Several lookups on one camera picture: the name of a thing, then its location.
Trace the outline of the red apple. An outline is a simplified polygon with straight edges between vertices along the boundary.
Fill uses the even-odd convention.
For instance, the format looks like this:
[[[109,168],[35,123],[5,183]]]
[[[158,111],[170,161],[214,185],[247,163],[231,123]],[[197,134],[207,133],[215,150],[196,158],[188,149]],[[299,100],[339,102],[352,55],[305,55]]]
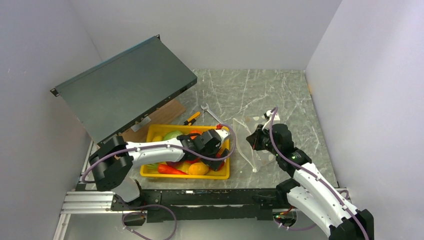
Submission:
[[[200,161],[200,158],[196,158],[196,159],[194,159],[194,160],[185,160],[184,161],[184,163],[185,164],[195,164],[195,163],[198,163]]]

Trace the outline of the orange carrot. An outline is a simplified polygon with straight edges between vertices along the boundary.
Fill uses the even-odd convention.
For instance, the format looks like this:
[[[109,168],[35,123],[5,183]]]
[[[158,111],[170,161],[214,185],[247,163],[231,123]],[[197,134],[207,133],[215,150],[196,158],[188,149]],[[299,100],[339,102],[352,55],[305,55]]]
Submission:
[[[187,175],[184,171],[181,171],[179,169],[176,169],[174,167],[171,167],[167,164],[148,164],[146,165],[147,168],[150,170],[156,170],[159,174],[165,174],[165,175]]]

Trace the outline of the clear polka dot zip bag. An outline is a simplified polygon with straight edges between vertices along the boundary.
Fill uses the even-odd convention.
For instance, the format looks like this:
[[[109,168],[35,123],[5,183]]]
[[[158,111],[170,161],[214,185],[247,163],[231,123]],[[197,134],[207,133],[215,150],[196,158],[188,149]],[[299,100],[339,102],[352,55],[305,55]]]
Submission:
[[[264,114],[256,116],[246,116],[232,119],[232,129],[236,136],[236,149],[243,159],[252,167],[252,172],[256,173],[260,168],[275,161],[275,155],[267,150],[253,150],[246,138],[254,133],[258,125],[265,125],[263,130],[269,129],[269,120]]]

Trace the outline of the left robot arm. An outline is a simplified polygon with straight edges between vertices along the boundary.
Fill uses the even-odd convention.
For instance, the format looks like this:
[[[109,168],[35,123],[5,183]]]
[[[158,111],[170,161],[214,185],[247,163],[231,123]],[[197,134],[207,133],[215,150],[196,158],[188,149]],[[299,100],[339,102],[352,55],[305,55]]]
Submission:
[[[231,136],[226,129],[208,129],[201,134],[181,134],[157,142],[129,142],[116,136],[93,153],[89,167],[82,175],[82,181],[89,183],[87,175],[92,174],[92,184],[100,192],[112,191],[131,210],[139,209],[144,203],[142,188],[137,180],[129,177],[135,167],[161,162],[185,162],[203,159],[210,164],[222,162],[227,154],[217,158],[223,144]]]

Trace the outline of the orange yellow potato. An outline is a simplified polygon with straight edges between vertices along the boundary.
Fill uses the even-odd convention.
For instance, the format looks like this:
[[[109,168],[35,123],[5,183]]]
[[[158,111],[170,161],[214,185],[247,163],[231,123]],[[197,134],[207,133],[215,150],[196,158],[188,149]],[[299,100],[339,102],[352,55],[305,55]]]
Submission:
[[[202,162],[196,162],[190,165],[187,170],[189,175],[204,176],[209,172],[210,168]]]

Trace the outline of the purple onion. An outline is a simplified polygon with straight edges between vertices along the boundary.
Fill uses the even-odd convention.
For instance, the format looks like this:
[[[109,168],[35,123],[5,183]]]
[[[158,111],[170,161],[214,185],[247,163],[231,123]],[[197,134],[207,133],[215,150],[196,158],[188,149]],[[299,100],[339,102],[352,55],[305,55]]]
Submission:
[[[177,168],[179,167],[182,163],[177,161],[177,162],[172,162],[172,161],[166,161],[166,164],[172,168]]]

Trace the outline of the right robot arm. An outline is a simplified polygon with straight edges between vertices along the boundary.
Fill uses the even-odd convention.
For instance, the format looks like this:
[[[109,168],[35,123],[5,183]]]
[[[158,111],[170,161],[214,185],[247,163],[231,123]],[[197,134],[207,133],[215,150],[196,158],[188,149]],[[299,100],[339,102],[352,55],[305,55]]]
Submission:
[[[254,151],[268,151],[290,179],[276,186],[275,201],[302,211],[330,240],[373,240],[374,217],[343,197],[319,172],[312,159],[295,147],[285,124],[258,125],[246,137]]]

